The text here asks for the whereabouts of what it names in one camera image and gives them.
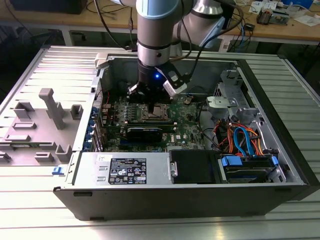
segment robotic arm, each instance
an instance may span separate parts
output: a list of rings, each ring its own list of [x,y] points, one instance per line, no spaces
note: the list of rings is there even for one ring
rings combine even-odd
[[[192,44],[202,46],[222,29],[225,22],[222,8],[214,0],[112,1],[136,6],[138,82],[129,93],[130,98],[148,104],[148,111],[152,113],[155,103],[169,102],[185,90],[190,81],[188,75],[181,75],[170,62],[172,43],[188,41],[188,32]]]

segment wooden table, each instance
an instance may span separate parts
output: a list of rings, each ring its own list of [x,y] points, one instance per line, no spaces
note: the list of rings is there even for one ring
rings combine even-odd
[[[65,44],[73,46],[73,40],[70,31],[89,31],[89,32],[106,32],[97,13],[90,12],[86,9],[81,14],[65,14],[65,13],[48,13],[48,12],[32,12],[32,11],[15,11],[13,6],[6,0],[10,10],[27,28],[39,29],[57,29],[61,30]],[[105,11],[113,11],[123,8],[121,5],[114,5],[110,0],[98,0],[99,6],[113,5],[104,8]],[[88,6],[92,11],[96,11],[95,4]],[[115,12],[116,19],[104,17],[104,21],[114,33],[129,33],[128,22],[130,16],[130,8],[127,7]],[[137,33],[137,11],[132,11],[133,33]],[[4,0],[0,0],[0,25],[21,27],[21,24],[14,19],[8,11]]]
[[[114,4],[109,0],[99,0],[100,7]],[[98,14],[83,10],[79,15],[64,14],[64,13],[47,13],[47,12],[29,12],[15,11],[9,6],[13,14],[28,28],[42,29],[58,29],[62,31],[64,41],[67,46],[72,46],[73,41],[70,31],[91,31],[105,32]],[[121,8],[121,6],[109,6],[104,10],[112,11]],[[94,4],[89,5],[89,9],[95,11]],[[272,43],[287,43],[287,44],[306,44],[317,45],[320,41],[320,24],[316,26],[306,26],[298,21],[290,19],[288,25],[260,25],[256,22],[257,15],[248,13],[249,6],[243,7],[245,12],[244,17],[247,23],[255,25],[252,41],[272,42]],[[320,11],[320,6],[313,5],[312,11]],[[110,30],[116,33],[128,33],[128,20],[130,16],[130,8],[125,8],[116,12],[116,20],[109,17],[104,17],[104,20]],[[137,29],[137,11],[133,10],[134,33]],[[0,0],[0,24],[3,26],[20,27],[10,14],[4,0]],[[225,35],[221,36],[222,43],[221,51],[228,49],[231,40],[236,39],[239,35],[239,29],[235,28]]]
[[[320,24],[307,26],[290,18],[287,25],[261,25],[257,24],[258,15],[250,13],[249,9],[249,5],[242,7],[245,22],[255,25],[253,35],[251,36],[252,41],[305,45],[317,45],[320,42]],[[314,12],[308,11],[307,15],[314,16],[315,11],[320,12],[320,6],[313,4],[310,10]],[[230,41],[236,39],[239,34],[240,30],[236,27],[223,35],[220,51],[226,51]]]

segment side panel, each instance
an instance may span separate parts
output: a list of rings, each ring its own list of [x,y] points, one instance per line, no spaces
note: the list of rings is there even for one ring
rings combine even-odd
[[[290,135],[285,124],[279,117],[277,111],[275,110],[274,106],[272,105],[271,101],[269,100],[268,96],[261,87],[255,74],[252,72],[247,62],[245,60],[239,60],[238,62],[243,74],[248,81],[248,88],[252,89],[256,100],[258,101],[258,104],[261,106],[264,114],[272,125],[286,153],[288,154],[294,167],[298,171],[299,176],[306,184],[309,185],[309,187],[306,188],[305,191],[302,191],[294,198],[294,200],[302,200],[303,198],[317,191],[320,188],[320,182],[318,181],[316,175],[313,173],[311,167],[308,165],[308,162],[299,150],[296,142]]]
[[[130,220],[265,215],[303,188],[306,187],[55,188],[54,194],[79,220]]]

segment slotted metal table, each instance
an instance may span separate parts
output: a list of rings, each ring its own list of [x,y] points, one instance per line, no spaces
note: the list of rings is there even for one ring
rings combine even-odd
[[[56,101],[64,108],[84,104],[97,73],[96,54],[108,49],[67,46],[41,49],[0,105],[0,138],[16,116],[13,108],[18,101],[46,108],[38,98],[43,87],[53,88]],[[213,52],[203,55],[246,60],[320,180],[320,98],[294,67],[276,55]],[[77,220],[52,193],[53,187],[64,181],[64,177],[53,176],[52,170],[52,166],[0,167],[1,239],[320,238],[320,191],[302,201],[286,202],[265,216],[86,222]]]

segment blue latch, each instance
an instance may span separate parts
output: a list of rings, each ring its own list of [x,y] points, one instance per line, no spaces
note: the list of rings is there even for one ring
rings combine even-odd
[[[91,147],[91,142],[87,142],[87,141],[85,141],[84,143],[83,143],[83,147],[84,148],[90,148]]]
[[[86,133],[92,133],[93,130],[94,130],[94,129],[93,129],[92,127],[88,126],[88,127],[86,128]]]
[[[98,108],[96,108],[95,106],[93,106],[92,109],[91,109],[91,114],[92,114],[92,115],[95,115],[95,114],[98,114],[98,112],[99,112],[99,111],[98,111]]]
[[[61,166],[55,166],[53,171],[52,171],[52,175],[65,175],[64,173],[64,168]]]
[[[92,119],[89,119],[88,125],[92,127],[93,125],[95,125],[95,121],[93,121]]]
[[[273,162],[273,164],[274,164],[275,166],[278,166],[278,165],[279,165],[279,161],[278,161],[278,159],[277,159],[276,156],[272,156],[271,159],[272,159],[272,162]]]
[[[92,139],[92,135],[86,134],[86,135],[84,136],[84,140],[85,140],[85,141],[88,141],[88,140],[90,140],[90,139]]]
[[[229,166],[242,166],[242,161],[239,156],[224,156],[222,159],[222,165]]]

